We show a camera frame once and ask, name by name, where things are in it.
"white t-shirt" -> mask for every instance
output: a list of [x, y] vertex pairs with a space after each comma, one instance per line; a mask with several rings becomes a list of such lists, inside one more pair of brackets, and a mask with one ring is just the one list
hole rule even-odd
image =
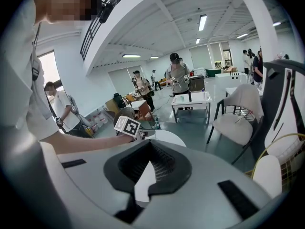
[[244, 68], [250, 67], [249, 57], [246, 54], [243, 55], [243, 62], [244, 62]]
[[31, 55], [35, 40], [34, 0], [24, 0], [0, 39], [0, 124], [33, 133], [38, 140], [58, 131], [49, 109], [40, 60], [33, 56], [39, 75], [32, 80]]
[[[63, 91], [58, 91], [54, 97], [54, 111], [57, 117], [61, 117], [63, 115], [63, 112], [66, 108], [66, 106], [71, 105], [67, 95]], [[71, 111], [67, 115], [67, 117], [63, 120], [63, 128], [66, 132], [71, 131], [72, 129], [77, 126], [77, 124], [80, 122], [79, 118], [76, 117], [75, 114], [73, 114]]]

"black railing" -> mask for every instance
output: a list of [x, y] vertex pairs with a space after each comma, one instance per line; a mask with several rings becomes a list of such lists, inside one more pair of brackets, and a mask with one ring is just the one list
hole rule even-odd
[[93, 38], [95, 37], [97, 31], [99, 30], [100, 26], [102, 24], [100, 23], [99, 21], [99, 16], [97, 16], [94, 20], [92, 20], [88, 30], [87, 30], [87, 33], [86, 33], [86, 36], [84, 38], [84, 41], [82, 42], [82, 45], [81, 45], [81, 56], [82, 56], [82, 59], [85, 61], [85, 58], [87, 56], [87, 52], [90, 48], [90, 45], [92, 43], [92, 40]]

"window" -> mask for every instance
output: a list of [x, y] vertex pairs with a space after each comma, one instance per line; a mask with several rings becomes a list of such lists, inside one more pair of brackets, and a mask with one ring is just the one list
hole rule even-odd
[[231, 50], [226, 49], [226, 50], [223, 51], [223, 54], [224, 54], [225, 66], [227, 66], [227, 67], [232, 66]]

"white ceiling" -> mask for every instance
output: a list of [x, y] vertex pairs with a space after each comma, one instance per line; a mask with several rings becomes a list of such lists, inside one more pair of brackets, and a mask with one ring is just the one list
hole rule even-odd
[[[264, 0], [273, 21], [287, 21], [276, 0]], [[204, 30], [198, 31], [200, 15], [206, 14]], [[289, 27], [283, 23], [277, 29]], [[236, 39], [242, 32], [255, 33], [251, 14], [242, 0], [159, 0], [124, 26], [102, 52], [97, 66], [146, 61], [194, 47], [208, 41]], [[124, 54], [141, 54], [139, 59], [125, 59]]]

